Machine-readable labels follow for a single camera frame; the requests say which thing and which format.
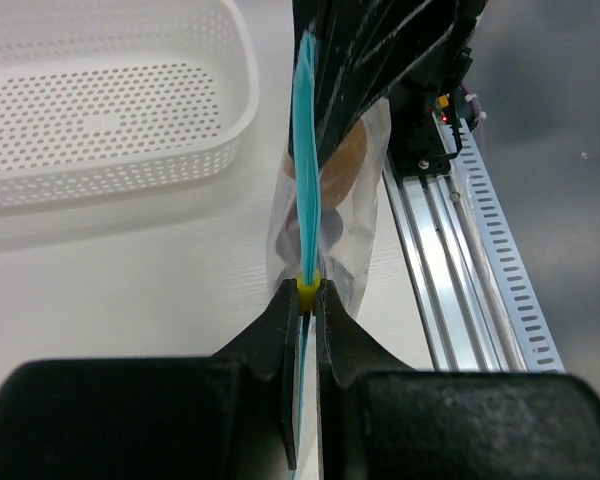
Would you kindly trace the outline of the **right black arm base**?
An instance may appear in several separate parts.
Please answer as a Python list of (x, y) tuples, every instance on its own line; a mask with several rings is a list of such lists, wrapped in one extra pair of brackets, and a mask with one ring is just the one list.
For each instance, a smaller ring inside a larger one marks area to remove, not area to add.
[(389, 158), (399, 179), (445, 175), (461, 149), (456, 92), (471, 66), (471, 49), (441, 48), (389, 93)]

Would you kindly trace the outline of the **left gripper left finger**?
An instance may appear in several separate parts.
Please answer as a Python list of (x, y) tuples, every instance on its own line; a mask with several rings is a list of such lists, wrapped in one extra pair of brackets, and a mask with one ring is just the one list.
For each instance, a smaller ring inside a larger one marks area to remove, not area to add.
[(282, 281), (264, 312), (214, 353), (236, 357), (273, 388), (274, 419), (288, 467), (298, 468), (300, 440), (300, 301), (297, 281)]

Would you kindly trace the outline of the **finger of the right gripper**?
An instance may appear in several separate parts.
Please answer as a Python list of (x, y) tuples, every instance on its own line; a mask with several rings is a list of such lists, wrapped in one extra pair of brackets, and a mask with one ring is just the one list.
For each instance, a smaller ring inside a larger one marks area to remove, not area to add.
[(295, 1), (292, 126), (331, 155), (401, 80), (415, 107), (463, 65), (477, 1)]

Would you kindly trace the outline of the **aluminium mounting rail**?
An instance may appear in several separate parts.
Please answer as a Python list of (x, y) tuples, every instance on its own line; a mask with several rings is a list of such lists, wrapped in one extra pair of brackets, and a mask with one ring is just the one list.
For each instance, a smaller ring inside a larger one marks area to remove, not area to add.
[(440, 371), (527, 369), (499, 295), (474, 261), (461, 197), (445, 177), (383, 179), (431, 353)]

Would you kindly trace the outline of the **orange fake food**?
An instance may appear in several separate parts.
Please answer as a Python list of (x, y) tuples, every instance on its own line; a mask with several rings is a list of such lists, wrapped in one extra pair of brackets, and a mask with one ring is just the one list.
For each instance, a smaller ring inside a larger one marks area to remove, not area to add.
[(367, 130), (358, 120), (321, 172), (321, 200), (323, 207), (336, 208), (352, 189), (367, 154)]

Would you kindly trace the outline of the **clear zip top bag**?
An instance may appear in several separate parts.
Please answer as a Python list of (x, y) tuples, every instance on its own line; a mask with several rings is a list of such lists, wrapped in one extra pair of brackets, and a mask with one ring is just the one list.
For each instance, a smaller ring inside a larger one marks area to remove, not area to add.
[(378, 188), (391, 133), (389, 102), (377, 100), (336, 146), (318, 155), (319, 44), (303, 32), (293, 73), (289, 145), (277, 177), (267, 239), (270, 290), (286, 280), (297, 288), (300, 332), (292, 412), (298, 423), (293, 479), (318, 473), (321, 401), (331, 374), (329, 304), (347, 319), (357, 316), (367, 287), (376, 236)]

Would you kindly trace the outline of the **white perforated plastic basket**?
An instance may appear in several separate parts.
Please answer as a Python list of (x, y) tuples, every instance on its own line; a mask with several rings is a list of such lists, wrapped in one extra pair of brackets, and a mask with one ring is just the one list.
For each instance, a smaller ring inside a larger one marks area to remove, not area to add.
[(232, 1), (0, 1), (0, 209), (212, 177), (258, 104)]

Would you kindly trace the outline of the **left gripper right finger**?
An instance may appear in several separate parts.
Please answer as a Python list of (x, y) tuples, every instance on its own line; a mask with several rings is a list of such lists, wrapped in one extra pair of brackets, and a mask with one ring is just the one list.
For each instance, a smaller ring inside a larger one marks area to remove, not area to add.
[(414, 370), (349, 315), (332, 281), (321, 282), (316, 314), (320, 477), (406, 478)]

